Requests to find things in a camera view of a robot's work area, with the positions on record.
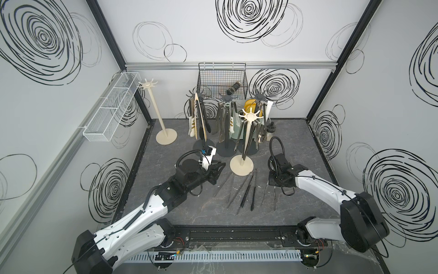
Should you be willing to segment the cream utensil rack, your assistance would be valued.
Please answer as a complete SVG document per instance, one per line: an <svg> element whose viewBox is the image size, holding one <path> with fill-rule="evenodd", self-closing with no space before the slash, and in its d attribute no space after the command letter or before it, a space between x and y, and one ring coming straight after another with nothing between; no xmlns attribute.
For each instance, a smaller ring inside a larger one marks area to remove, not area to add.
<svg viewBox="0 0 438 274"><path fill-rule="evenodd" d="M148 81L145 78L144 81L143 82L139 82L139 84L140 84L140 87L142 89L145 89L145 90L148 91L150 99L151 99L151 103L152 103L152 105L153 105L153 107L155 109L158 121L159 121L160 126L162 128L162 130L159 131L157 133L157 135L156 135L157 143L160 144L160 145L163 145L163 146L170 145L171 143L173 143L177 139L177 132L174 129L166 128L166 126L164 124L164 121L163 121L163 118L161 116L159 107L158 107L158 105L156 103L156 100L155 100L154 93L152 91L152 89L154 87L156 87L157 82L155 82L154 79L151 79L150 81Z"/></svg>
<svg viewBox="0 0 438 274"><path fill-rule="evenodd" d="M247 150L250 146L250 138L253 137L252 128L255 128L257 125L256 121L262 119L263 116L260 116L260 110L253 111L252 108L250 108L249 112L246 112L245 109L242 111L244 115L240 115L240 117L244 118L246 124L245 141L242 146L241 156L234 156L231 159L230 169L235 175L243 177L249 175L254 169L253 161L248 157Z"/></svg>

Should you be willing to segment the black steel tongs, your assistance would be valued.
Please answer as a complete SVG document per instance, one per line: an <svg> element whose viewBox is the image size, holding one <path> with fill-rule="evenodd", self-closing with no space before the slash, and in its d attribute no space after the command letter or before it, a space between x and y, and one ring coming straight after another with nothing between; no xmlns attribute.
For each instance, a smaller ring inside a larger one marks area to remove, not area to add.
<svg viewBox="0 0 438 274"><path fill-rule="evenodd" d="M203 120L204 120L204 124L205 124L205 129L206 129L206 131L207 131L208 133L211 133L212 130L211 130L211 126L210 126L210 124L209 124L209 122L208 122L208 117L207 117L207 115L206 115L205 105L204 105L203 100L200 101L200 106L201 106L201 112L202 112Z"/></svg>

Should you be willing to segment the slim steel tongs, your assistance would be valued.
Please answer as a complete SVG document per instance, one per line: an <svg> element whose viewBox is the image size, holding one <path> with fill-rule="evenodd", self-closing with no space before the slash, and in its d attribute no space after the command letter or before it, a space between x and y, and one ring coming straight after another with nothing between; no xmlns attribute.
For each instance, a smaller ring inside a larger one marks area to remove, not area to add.
<svg viewBox="0 0 438 274"><path fill-rule="evenodd" d="M235 140L236 141L235 141L234 151L237 150L238 144L240 142L242 131L243 131L243 128L244 128L244 125L245 125L245 120L243 118L240 119L239 123L237 125L238 125L238 129L236 130L237 134L235 136Z"/></svg>

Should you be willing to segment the black tweezer tongs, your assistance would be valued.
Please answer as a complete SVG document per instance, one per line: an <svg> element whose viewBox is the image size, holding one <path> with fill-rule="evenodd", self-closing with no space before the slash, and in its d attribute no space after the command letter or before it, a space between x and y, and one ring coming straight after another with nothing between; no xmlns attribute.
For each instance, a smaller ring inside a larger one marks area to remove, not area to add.
<svg viewBox="0 0 438 274"><path fill-rule="evenodd" d="M236 199L236 197L238 196L238 194L240 193L240 190L241 190L241 189L245 186L245 184L247 183L246 190L245 190L245 192L244 192L244 194L243 194L243 197L242 197L242 200L241 200L241 202L240 202L240 205L239 205L239 208L238 208L238 210L237 210L236 215L239 214L240 209L244 208L244 205L245 205L245 203L246 203L246 199L247 199L247 197L248 197L248 195L249 195L249 190L250 190L250 187L251 187L251 184L252 184L252 180L253 180L255 174L256 174L256 171L252 171L252 172L246 177L245 181L242 183L241 186L239 186L239 189L237 190L237 192L236 192L235 195L231 198L231 201L230 201L230 202L228 203L228 205L227 205L227 209L229 209L230 206L232 205L232 203L234 202L234 200Z"/></svg>

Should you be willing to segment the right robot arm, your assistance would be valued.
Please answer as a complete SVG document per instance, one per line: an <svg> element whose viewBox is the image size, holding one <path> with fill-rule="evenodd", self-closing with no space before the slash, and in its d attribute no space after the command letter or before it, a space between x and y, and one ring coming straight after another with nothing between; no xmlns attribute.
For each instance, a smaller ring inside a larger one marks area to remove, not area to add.
<svg viewBox="0 0 438 274"><path fill-rule="evenodd" d="M272 137L269 141L267 184L285 196L293 196L297 189L306 191L338 214L337 218L310 216L299 222L295 237L300 245L308 247L319 239L334 240L364 253L389 236L388 224L372 195L347 190L301 164L291 164L283 142L279 142L281 152L274 153L275 141L280 138Z"/></svg>

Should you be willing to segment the white handled slim tongs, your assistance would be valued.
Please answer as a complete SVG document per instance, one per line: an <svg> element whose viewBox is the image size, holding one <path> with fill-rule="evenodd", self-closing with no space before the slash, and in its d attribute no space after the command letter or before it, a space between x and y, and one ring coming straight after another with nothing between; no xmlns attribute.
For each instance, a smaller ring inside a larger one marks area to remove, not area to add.
<svg viewBox="0 0 438 274"><path fill-rule="evenodd" d="M277 210L278 203L278 188L273 186L268 186L262 197L262 208L269 209L271 211Z"/></svg>

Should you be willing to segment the large steel tongs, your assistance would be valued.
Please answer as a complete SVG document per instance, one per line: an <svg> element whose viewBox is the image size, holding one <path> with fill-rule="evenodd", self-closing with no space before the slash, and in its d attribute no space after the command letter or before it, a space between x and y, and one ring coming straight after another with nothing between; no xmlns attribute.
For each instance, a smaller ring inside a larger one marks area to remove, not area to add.
<svg viewBox="0 0 438 274"><path fill-rule="evenodd" d="M222 121L222 107L223 107L223 103L220 102L217 104L217 114L216 114L216 120L215 120L215 128L212 131L212 134L218 134L221 130L221 121Z"/></svg>

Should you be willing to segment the grey utensil rack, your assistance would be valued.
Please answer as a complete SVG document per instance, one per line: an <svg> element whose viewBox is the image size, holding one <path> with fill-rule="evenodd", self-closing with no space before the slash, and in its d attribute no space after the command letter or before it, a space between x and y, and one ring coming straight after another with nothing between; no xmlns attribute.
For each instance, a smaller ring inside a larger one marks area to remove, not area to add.
<svg viewBox="0 0 438 274"><path fill-rule="evenodd" d="M203 96L199 92L192 91L188 97L185 109L189 122L188 135L196 138L193 148L213 146L214 143L208 138L212 129L207 119Z"/></svg>
<svg viewBox="0 0 438 274"><path fill-rule="evenodd" d="M262 103L266 103L266 97L263 94L260 93L256 93L255 96L252 99L256 99L261 101ZM260 123L261 121L263 121L262 119L258 119L256 122ZM244 125L243 131L242 131L242 135L241 135L241 139L240 142L238 144L237 149L239 149L240 152L242 152L242 146L244 144L245 141L245 131L246 131L246 124ZM257 132L254 134L254 140L257 139Z"/></svg>
<svg viewBox="0 0 438 274"><path fill-rule="evenodd" d="M225 103L225 102L231 103L231 102L235 102L235 101L233 100L232 96L229 96L229 95L225 94L225 95L222 96L222 103ZM229 120L229 135L228 135L228 139L226 141L224 141L224 142L220 142L218 140L218 142L216 144L217 153L220 156L222 156L222 157L231 157L231 156L233 156L235 154L235 151L234 151L235 141L230 137L230 128L231 127L232 126L230 125L230 120ZM222 131L222 126L221 126L220 132L218 133L219 138L220 138L221 131Z"/></svg>

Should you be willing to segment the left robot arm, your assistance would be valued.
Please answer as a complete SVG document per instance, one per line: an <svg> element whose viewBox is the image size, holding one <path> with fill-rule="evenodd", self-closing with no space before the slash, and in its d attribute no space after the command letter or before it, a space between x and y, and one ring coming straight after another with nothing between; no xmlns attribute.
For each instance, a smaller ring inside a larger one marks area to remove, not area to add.
<svg viewBox="0 0 438 274"><path fill-rule="evenodd" d="M71 259L75 272L111 274L139 253L171 246L175 228L165 216L186 201L195 188L205 182L217 183L226 164L213 158L216 151L205 146L183 154L175 164L175 174L152 187L142 205L106 228L80 234Z"/></svg>

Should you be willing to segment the steel slotted tongs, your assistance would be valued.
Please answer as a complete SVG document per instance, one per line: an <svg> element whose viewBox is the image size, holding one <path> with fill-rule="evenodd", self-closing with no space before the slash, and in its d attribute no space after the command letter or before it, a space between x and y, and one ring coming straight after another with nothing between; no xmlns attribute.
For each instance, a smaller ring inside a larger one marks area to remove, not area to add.
<svg viewBox="0 0 438 274"><path fill-rule="evenodd" d="M222 118L221 118L222 131L221 131L220 138L219 138L220 142L224 142L228 139L229 120L230 120L229 110L230 110L230 103L225 102L223 107L222 107Z"/></svg>

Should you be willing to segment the beige plastic tongs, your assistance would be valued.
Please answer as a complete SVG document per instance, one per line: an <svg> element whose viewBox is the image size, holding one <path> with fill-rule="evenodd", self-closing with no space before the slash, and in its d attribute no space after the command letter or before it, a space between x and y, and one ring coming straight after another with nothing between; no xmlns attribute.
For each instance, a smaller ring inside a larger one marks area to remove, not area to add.
<svg viewBox="0 0 438 274"><path fill-rule="evenodd" d="M202 141L206 142L206 129L203 120L203 115L201 112L200 99L198 93L195 93L195 117L196 117L196 139L200 138Z"/></svg>

